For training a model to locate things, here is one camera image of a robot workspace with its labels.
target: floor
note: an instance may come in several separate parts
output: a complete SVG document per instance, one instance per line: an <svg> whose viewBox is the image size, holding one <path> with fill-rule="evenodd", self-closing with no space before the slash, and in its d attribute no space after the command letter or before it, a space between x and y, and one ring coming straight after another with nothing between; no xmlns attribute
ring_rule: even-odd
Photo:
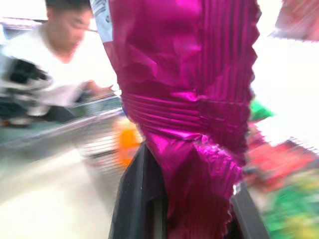
<svg viewBox="0 0 319 239"><path fill-rule="evenodd" d="M16 153L0 172L1 239L107 239L114 193L101 196L72 146L34 161Z"/></svg>

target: man's hand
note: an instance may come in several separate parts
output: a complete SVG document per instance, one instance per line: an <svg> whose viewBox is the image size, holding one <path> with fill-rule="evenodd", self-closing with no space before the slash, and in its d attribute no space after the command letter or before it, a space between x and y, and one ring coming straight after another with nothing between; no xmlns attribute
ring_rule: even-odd
<svg viewBox="0 0 319 239"><path fill-rule="evenodd" d="M110 87L101 88L94 81L88 81L86 87L92 91L93 96L99 99L108 97L113 92Z"/></svg>

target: black object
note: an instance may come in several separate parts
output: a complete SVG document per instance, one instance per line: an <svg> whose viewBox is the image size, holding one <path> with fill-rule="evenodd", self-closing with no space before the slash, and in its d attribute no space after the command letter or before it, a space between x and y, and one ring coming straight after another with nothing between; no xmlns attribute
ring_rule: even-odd
<svg viewBox="0 0 319 239"><path fill-rule="evenodd" d="M241 190L232 199L232 205L244 239L270 239L246 184L241 184Z"/></svg>
<svg viewBox="0 0 319 239"><path fill-rule="evenodd" d="M25 115L27 109L9 97L0 97L0 119L8 120Z"/></svg>
<svg viewBox="0 0 319 239"><path fill-rule="evenodd" d="M166 239L167 205L161 168L143 143L121 178L109 239L152 239L154 234Z"/></svg>
<svg viewBox="0 0 319 239"><path fill-rule="evenodd" d="M11 82L24 85L28 83L29 79L47 80L43 71L39 70L34 64L20 59L12 60L6 78Z"/></svg>
<svg viewBox="0 0 319 239"><path fill-rule="evenodd" d="M76 116L66 107L51 106L49 112L41 118L47 121L66 123L75 120Z"/></svg>
<svg viewBox="0 0 319 239"><path fill-rule="evenodd" d="M86 102L88 99L90 99L90 97L92 97L92 93L90 90L88 89L84 89L79 98L75 101L75 103L83 103Z"/></svg>
<svg viewBox="0 0 319 239"><path fill-rule="evenodd" d="M238 220L225 239L269 239L247 188L233 202ZM109 239L166 239L167 208L161 168L143 143L121 178Z"/></svg>

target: metal wire basket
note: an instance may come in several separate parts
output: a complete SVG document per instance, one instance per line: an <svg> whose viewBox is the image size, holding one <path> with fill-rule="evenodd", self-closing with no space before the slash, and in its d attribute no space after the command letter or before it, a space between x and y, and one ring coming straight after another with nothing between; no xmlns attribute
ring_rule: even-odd
<svg viewBox="0 0 319 239"><path fill-rule="evenodd" d="M112 211L120 178L125 171L118 161L119 134L115 130L115 123L125 117L120 98L112 97L80 105L76 111L94 117L76 135L74 142L84 157L89 174L98 177L98 180L94 180L96 187Z"/></svg>

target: magenta foil bag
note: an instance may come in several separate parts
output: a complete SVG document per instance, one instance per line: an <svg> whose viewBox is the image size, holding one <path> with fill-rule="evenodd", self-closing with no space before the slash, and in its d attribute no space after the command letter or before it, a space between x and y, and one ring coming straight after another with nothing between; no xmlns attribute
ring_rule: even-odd
<svg viewBox="0 0 319 239"><path fill-rule="evenodd" d="M169 239L220 239L241 180L255 0L111 0L106 52L161 166Z"/></svg>

